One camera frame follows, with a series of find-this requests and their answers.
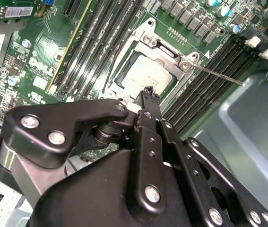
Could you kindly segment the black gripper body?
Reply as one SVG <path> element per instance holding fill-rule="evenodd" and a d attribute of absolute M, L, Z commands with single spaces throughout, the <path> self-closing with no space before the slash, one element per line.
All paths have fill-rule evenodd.
<path fill-rule="evenodd" d="M 33 227 L 189 227 L 187 210 L 160 148 L 115 151 L 51 186 Z"/>

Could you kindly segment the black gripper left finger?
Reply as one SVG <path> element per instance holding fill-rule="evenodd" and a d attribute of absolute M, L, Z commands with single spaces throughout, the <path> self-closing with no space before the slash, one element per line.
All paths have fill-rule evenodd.
<path fill-rule="evenodd" d="M 119 150 L 160 148 L 160 97 L 144 88 L 129 110 L 116 99 L 19 106 L 0 133 L 0 182 L 22 193 L 34 209 L 56 183 Z"/>

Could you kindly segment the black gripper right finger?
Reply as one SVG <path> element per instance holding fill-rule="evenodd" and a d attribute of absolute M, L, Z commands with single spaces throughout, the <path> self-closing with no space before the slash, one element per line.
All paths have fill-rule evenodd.
<path fill-rule="evenodd" d="M 158 227 L 268 227 L 268 210 L 195 138 L 181 140 L 156 109 L 166 188 Z"/>

